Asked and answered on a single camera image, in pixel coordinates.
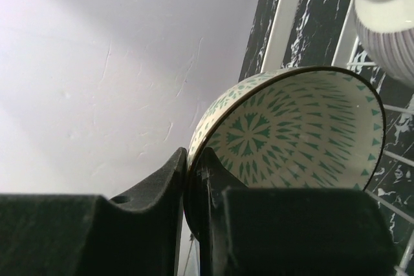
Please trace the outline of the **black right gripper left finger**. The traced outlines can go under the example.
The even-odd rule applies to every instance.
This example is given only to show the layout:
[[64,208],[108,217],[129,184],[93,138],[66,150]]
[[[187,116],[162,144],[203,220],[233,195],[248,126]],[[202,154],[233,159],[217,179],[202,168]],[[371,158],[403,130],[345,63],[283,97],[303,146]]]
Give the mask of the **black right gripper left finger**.
[[176,275],[187,152],[120,195],[1,195],[2,275]]

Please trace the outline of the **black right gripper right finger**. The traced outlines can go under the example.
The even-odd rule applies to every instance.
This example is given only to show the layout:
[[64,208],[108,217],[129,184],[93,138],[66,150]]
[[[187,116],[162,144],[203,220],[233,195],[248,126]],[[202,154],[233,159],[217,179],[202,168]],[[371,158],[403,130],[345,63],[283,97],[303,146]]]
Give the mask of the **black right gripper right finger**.
[[184,203],[201,275],[390,275],[398,261],[366,193],[249,188],[210,148],[196,160]]

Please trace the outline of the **green patterned bowl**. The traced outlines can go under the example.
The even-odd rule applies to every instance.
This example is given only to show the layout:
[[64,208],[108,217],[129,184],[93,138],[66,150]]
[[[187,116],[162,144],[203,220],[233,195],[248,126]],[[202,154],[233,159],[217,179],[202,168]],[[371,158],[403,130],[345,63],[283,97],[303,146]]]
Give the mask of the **green patterned bowl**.
[[209,147],[248,187],[363,190],[385,134],[382,100],[360,75],[338,67],[262,72],[207,108],[190,140],[188,174]]

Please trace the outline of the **purple striped bowl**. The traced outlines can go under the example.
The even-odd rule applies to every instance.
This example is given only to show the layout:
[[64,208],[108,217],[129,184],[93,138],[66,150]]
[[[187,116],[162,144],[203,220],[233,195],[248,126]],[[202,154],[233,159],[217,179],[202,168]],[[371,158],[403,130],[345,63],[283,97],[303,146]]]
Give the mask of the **purple striped bowl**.
[[391,78],[413,87],[413,0],[353,0],[359,41]]

